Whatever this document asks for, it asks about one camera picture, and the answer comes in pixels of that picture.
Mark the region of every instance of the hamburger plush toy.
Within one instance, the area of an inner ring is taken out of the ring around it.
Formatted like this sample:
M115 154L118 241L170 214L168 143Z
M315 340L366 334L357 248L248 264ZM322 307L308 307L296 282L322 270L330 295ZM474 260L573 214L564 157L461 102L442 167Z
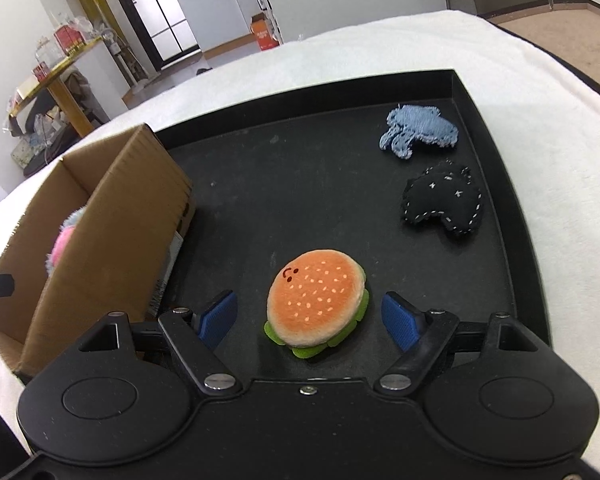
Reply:
M264 332L301 359L339 345L365 315L365 280L362 267L344 253L324 249L298 256L273 280Z

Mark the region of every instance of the black tray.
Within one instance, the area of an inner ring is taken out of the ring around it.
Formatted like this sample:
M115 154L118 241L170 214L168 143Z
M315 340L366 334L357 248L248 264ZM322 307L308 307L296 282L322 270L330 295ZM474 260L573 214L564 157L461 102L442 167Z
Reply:
M435 105L459 128L454 150L418 146L409 161L378 147L398 104ZM395 290L417 308L462 320L514 313L549 342L532 245L504 164L453 71L335 82L257 99L167 128L158 138L191 177L198 209L163 305L199 306L220 290L238 295L237 322L216 354L251 378L373 381L400 355L382 325L379 301ZM408 178L451 158L483 190L479 231L461 242L438 222L400 220ZM263 332L276 273L305 251L350 254L367 274L363 322L335 349L309 361Z

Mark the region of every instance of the plush toy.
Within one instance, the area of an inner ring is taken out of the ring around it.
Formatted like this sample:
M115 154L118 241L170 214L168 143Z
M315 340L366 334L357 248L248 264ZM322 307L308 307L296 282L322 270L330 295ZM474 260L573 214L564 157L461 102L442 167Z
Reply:
M458 128L440 117L435 106L404 105L392 110L386 118L389 130L380 138L380 149L400 158L410 158L413 144L419 140L440 148L454 147L458 142Z
M482 192L469 168L446 160L408 180L402 194L402 217L410 224L440 218L447 231L464 235L482 220Z
M301 254L273 280L264 332L301 359L339 345L365 315L365 280L362 267L344 253Z
M69 243L71 236L74 234L75 225L78 223L78 220L82 218L82 214L84 213L84 209L86 206L81 207L78 211L74 211L69 215L62 225L60 226L60 234L58 238L56 238L56 243L54 243L54 248L51 249L51 254L46 256L46 273L51 276L54 272L54 269L58 265L58 261L60 261L60 257L62 253L64 253L64 248Z

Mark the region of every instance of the black plush toy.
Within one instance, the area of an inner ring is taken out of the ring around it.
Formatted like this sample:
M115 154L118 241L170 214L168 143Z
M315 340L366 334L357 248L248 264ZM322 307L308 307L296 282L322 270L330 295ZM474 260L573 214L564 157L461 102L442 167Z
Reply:
M447 231L464 235L480 226L481 199L482 192L472 184L469 168L446 160L407 181L402 216L414 225L439 217Z

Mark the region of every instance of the gold table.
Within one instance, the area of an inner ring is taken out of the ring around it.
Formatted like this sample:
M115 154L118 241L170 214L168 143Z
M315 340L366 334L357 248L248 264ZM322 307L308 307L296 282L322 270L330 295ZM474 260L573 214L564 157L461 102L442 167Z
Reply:
M69 122L75 128L78 135L81 137L89 135L94 129L93 125L89 122L86 115L71 95L71 92L69 92L69 89L62 82L60 76L100 41L102 41L102 38L96 38L95 40L88 41L84 45L76 48L74 52L53 67L49 74L42 81L39 81L31 92L23 97L22 101L16 104L9 112L9 115L11 117L17 116L23 108L33 101L42 89L47 88L49 93L56 100L56 104L58 104L60 109L66 114Z

